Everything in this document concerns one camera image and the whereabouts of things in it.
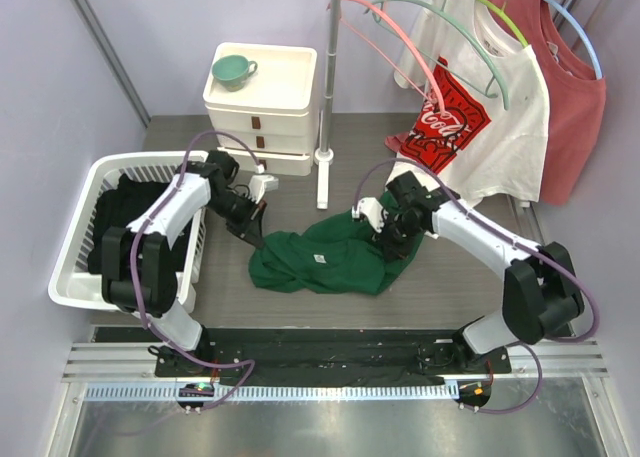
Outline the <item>mint green hanger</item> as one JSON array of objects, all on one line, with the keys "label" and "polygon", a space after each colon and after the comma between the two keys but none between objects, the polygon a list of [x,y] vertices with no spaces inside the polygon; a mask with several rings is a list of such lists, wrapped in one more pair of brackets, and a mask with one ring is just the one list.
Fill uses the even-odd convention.
[{"label": "mint green hanger", "polygon": [[[463,25],[461,23],[459,23],[456,19],[454,19],[450,15],[446,14],[444,11],[439,10],[434,5],[432,5],[432,4],[428,3],[428,2],[422,1],[422,0],[374,0],[372,3],[376,4],[379,8],[381,8],[381,7],[385,7],[385,4],[387,2],[389,2],[389,1],[405,2],[405,3],[410,3],[410,4],[418,5],[418,6],[422,7],[422,8],[425,8],[425,9],[429,10],[432,14],[437,15],[441,19],[445,20],[459,34],[461,34],[469,42],[469,44],[474,48],[475,52],[479,55],[479,57],[483,60],[485,65],[491,71],[492,81],[496,81],[498,86],[499,86],[499,88],[500,88],[502,102],[503,102],[503,108],[504,108],[505,111],[507,111],[509,109],[509,107],[510,107],[510,98],[509,98],[509,93],[508,93],[508,88],[507,88],[506,81],[502,77],[502,75],[499,72],[498,68],[495,66],[494,62],[491,60],[491,57],[489,56],[489,54],[481,46],[481,44],[478,42],[478,40],[474,36],[472,36],[470,34],[470,32],[467,31],[463,27]],[[376,16],[374,18],[374,20],[380,26],[383,26],[383,24],[381,24],[382,20],[378,16]],[[385,26],[385,29],[387,29],[389,32],[393,33],[391,28],[388,25]]]}]

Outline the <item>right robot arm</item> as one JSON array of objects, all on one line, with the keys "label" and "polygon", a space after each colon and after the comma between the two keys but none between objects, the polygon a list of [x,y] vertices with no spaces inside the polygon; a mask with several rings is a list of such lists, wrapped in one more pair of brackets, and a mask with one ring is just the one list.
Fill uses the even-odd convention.
[{"label": "right robot arm", "polygon": [[552,337],[583,313],[571,257],[562,245],[520,239],[464,205],[448,188],[428,190],[412,172],[390,181],[387,190],[394,206],[363,198],[356,209],[372,227],[386,260],[407,258],[421,237],[432,234],[467,251],[502,282],[500,308],[452,337],[451,357],[460,370],[477,370],[496,349]]}]

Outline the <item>green t-shirt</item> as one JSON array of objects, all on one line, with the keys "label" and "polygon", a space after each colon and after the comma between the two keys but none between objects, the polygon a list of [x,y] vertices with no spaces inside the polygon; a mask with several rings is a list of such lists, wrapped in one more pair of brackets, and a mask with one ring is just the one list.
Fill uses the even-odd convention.
[{"label": "green t-shirt", "polygon": [[349,210],[311,225],[301,234],[277,231],[264,238],[248,264],[255,287],[292,293],[359,293],[376,296],[388,289],[414,260],[423,241],[418,237],[409,255],[387,262],[373,241],[366,221]]}]

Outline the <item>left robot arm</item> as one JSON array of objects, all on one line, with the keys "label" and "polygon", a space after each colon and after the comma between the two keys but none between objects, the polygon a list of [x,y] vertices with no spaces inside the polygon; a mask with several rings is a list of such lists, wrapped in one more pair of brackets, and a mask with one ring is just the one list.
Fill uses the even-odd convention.
[{"label": "left robot arm", "polygon": [[206,328],[179,301],[171,250],[205,207],[224,219],[233,236],[263,247],[265,194],[278,188],[279,179],[267,174],[261,163],[255,170],[242,194],[232,187],[239,164],[228,153],[211,151],[204,161],[185,158],[168,188],[140,217],[110,228],[102,238],[103,300],[137,314],[143,327],[166,342],[193,376],[211,368],[214,353]]}]

